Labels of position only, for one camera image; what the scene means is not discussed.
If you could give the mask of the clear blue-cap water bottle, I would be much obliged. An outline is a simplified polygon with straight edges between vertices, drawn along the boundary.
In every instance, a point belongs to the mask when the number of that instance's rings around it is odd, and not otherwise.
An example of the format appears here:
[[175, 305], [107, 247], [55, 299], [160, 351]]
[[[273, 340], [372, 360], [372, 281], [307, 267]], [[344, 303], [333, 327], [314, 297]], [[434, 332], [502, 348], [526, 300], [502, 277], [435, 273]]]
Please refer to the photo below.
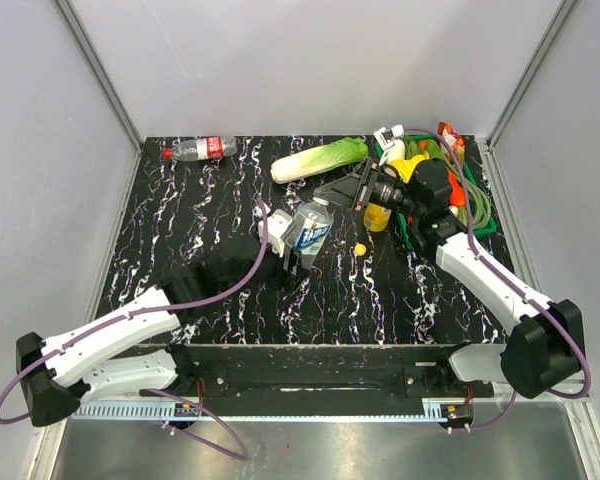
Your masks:
[[301, 266], [310, 270], [333, 225], [329, 202], [317, 197], [301, 204], [293, 217], [291, 246], [301, 256]]

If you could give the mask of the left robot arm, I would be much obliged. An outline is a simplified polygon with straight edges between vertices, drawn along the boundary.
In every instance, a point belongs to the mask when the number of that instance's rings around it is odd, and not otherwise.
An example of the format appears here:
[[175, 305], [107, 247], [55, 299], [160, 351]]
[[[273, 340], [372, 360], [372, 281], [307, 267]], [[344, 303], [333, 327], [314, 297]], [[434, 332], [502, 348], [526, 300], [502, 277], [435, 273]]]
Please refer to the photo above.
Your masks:
[[45, 427], [101, 397], [168, 388], [185, 395], [197, 372], [176, 348], [133, 364], [121, 353], [142, 340], [177, 330], [195, 314], [251, 283], [282, 288], [306, 276], [303, 248], [274, 235], [240, 236], [215, 246], [131, 302], [72, 331], [44, 338], [30, 332], [16, 341], [16, 379], [34, 427]]

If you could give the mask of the red snack packet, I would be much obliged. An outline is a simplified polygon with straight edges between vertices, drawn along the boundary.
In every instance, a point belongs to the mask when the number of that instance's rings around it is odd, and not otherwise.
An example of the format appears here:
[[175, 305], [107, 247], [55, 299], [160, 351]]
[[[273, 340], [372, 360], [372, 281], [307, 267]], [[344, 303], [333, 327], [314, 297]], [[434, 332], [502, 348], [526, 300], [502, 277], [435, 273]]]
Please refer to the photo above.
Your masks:
[[458, 161], [462, 163], [465, 155], [465, 142], [463, 137], [446, 122], [440, 122], [438, 124], [437, 133], [447, 142]]

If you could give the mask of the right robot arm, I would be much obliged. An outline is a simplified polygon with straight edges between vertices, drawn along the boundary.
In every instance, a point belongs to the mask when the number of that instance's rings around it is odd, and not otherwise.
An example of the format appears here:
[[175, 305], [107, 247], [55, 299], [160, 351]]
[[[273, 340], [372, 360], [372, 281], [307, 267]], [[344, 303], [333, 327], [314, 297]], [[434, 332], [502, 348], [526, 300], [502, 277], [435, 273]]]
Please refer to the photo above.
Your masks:
[[435, 375], [437, 388], [460, 394], [470, 382], [503, 382], [527, 399], [552, 393], [583, 373], [578, 397], [588, 393], [591, 373], [584, 350], [580, 309], [554, 302], [496, 261], [448, 206], [451, 185], [440, 159], [419, 163], [408, 181], [393, 177], [373, 160], [314, 191], [317, 199], [359, 211], [376, 204], [409, 218], [413, 250], [460, 281], [496, 317], [504, 344], [467, 344], [454, 350]]

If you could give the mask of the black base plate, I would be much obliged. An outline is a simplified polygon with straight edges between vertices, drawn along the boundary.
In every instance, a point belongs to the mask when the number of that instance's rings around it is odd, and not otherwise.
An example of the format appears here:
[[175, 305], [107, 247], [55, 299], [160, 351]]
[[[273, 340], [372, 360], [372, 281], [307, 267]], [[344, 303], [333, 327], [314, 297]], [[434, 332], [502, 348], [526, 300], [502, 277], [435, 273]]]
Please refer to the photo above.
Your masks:
[[201, 394], [219, 416], [407, 416], [423, 399], [491, 399], [491, 385], [456, 379], [451, 346], [172, 346], [167, 392]]

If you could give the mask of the toy napa cabbage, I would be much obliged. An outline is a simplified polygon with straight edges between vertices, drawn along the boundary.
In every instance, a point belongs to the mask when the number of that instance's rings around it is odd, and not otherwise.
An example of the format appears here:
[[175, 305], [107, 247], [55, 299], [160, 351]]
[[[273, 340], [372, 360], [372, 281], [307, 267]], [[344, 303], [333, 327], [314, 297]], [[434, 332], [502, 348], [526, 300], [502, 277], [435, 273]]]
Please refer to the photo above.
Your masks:
[[275, 183], [284, 184], [359, 163], [368, 155], [362, 139], [346, 137], [275, 160], [270, 174]]

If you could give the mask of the red-label soda bottle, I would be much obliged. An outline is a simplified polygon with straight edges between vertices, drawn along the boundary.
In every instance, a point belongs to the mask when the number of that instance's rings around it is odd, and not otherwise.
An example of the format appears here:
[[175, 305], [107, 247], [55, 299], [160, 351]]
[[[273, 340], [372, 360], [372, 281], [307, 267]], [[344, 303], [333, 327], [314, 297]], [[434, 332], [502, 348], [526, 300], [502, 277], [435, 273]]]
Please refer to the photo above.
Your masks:
[[235, 137], [204, 137], [181, 141], [165, 148], [162, 158], [168, 161], [206, 161], [230, 157], [237, 153]]

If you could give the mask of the yellow juice bottle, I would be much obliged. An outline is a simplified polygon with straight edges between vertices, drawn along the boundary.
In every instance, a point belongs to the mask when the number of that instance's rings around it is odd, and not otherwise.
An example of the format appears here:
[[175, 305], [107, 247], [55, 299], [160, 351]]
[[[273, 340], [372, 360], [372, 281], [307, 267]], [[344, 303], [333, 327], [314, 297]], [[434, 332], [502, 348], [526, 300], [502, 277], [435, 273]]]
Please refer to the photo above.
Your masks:
[[369, 203], [364, 212], [363, 223], [368, 231], [378, 233], [386, 229], [390, 217], [390, 209], [374, 203]]

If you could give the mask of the toy orange carrot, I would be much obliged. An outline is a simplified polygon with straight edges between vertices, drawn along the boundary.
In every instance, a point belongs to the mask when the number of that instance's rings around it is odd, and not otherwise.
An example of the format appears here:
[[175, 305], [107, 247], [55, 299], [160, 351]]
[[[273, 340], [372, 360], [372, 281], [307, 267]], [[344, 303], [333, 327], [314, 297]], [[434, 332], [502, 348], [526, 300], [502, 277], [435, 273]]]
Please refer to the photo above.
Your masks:
[[458, 209], [466, 207], [466, 196], [461, 187], [461, 183], [455, 175], [454, 171], [448, 167], [448, 181], [451, 186], [451, 194], [449, 196], [449, 205]]

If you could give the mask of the yellow bottle cap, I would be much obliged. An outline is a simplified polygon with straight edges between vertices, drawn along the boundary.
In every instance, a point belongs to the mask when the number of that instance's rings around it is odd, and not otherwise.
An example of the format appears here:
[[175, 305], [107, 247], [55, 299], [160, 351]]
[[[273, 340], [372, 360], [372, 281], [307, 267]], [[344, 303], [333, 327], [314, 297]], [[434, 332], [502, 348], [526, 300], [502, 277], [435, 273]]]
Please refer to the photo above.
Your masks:
[[364, 244], [358, 243], [355, 246], [354, 251], [357, 256], [363, 256], [366, 253], [366, 246]]

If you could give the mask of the toy green beans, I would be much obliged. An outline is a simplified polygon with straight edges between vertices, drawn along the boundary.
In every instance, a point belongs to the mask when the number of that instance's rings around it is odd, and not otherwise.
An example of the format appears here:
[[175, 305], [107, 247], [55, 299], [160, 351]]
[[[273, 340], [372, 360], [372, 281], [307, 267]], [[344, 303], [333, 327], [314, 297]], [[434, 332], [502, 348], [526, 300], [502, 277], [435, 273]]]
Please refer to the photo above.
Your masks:
[[[453, 163], [451, 155], [432, 135], [404, 135], [403, 141], [406, 146], [406, 159], [410, 159], [414, 155], [428, 153], [429, 159], [444, 160], [447, 168], [450, 167], [460, 181], [459, 170]], [[465, 208], [450, 207], [458, 214], [458, 218], [464, 224], [467, 223], [467, 207], [470, 207], [474, 233], [478, 238], [482, 238], [494, 233], [496, 228], [491, 201], [487, 193], [477, 185], [465, 159], [460, 163], [460, 166], [462, 167], [463, 176], [468, 183], [469, 202], [466, 202]]]

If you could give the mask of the green plastic basket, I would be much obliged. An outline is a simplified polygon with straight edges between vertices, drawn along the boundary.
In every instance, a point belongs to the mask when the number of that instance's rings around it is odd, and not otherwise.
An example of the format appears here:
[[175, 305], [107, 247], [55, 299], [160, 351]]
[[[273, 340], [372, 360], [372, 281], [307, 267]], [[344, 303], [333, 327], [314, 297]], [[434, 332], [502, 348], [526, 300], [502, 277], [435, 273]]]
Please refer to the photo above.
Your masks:
[[496, 223], [492, 217], [491, 202], [483, 189], [481, 189], [470, 168], [464, 160], [464, 139], [448, 124], [439, 124], [438, 135], [452, 147], [460, 166], [463, 176], [468, 183], [469, 202], [466, 202], [461, 185], [459, 170], [456, 168], [448, 151], [440, 144], [435, 136], [431, 134], [403, 135], [394, 139], [391, 144], [382, 144], [376, 141], [375, 151], [380, 156], [388, 152], [387, 162], [397, 168], [399, 175], [407, 181], [412, 175], [415, 166], [425, 159], [443, 159], [447, 164], [448, 180], [452, 187], [449, 197], [449, 206], [457, 218], [467, 224], [468, 209], [471, 209], [474, 233], [477, 238], [482, 238], [496, 231]]

